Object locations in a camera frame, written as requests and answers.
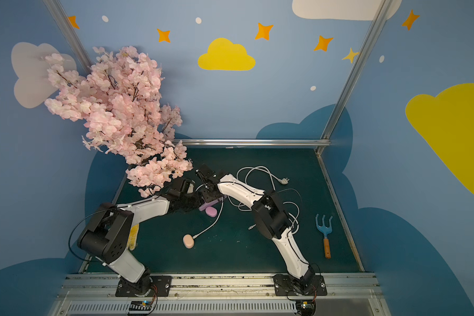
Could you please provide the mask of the purple power strip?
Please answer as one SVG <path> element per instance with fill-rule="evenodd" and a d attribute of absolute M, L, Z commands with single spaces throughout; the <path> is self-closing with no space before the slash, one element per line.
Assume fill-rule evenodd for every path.
<path fill-rule="evenodd" d="M 223 200 L 221 199 L 218 199 L 218 200 L 213 200 L 211 202 L 205 202 L 203 203 L 198 209 L 200 211 L 205 211 L 207 208 L 211 208 L 213 207 L 214 205 L 218 204 L 218 203 L 221 203 Z"/>

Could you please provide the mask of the purple earbud case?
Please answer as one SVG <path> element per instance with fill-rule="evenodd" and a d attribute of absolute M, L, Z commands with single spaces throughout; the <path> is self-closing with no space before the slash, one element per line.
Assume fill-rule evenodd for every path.
<path fill-rule="evenodd" d="M 206 215 L 208 215 L 212 218 L 215 218 L 215 217 L 218 216 L 219 212 L 214 207 L 209 206 L 205 209 L 205 213 L 206 213 Z"/>

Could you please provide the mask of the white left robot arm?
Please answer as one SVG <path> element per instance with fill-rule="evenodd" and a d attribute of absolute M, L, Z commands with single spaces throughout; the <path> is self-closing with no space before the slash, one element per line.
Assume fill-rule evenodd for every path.
<path fill-rule="evenodd" d="M 131 204 L 104 203 L 90 217 L 77 246 L 120 276 L 117 297 L 152 297 L 150 270 L 131 253 L 128 241 L 133 226 L 176 211 L 192 211 L 204 203 L 193 181 L 180 178 L 167 191 Z"/>

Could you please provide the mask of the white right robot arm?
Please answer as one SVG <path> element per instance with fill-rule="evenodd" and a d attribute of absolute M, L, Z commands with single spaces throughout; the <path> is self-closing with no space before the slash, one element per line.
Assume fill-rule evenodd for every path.
<path fill-rule="evenodd" d="M 314 267 L 302 255 L 293 235 L 293 219 L 288 215 L 278 193 L 254 188 L 225 172 L 216 173 L 202 165 L 196 170 L 206 194 L 233 198 L 250 208 L 255 226 L 267 239 L 272 240 L 287 266 L 290 289 L 310 295 L 317 290 L 320 278 Z"/>

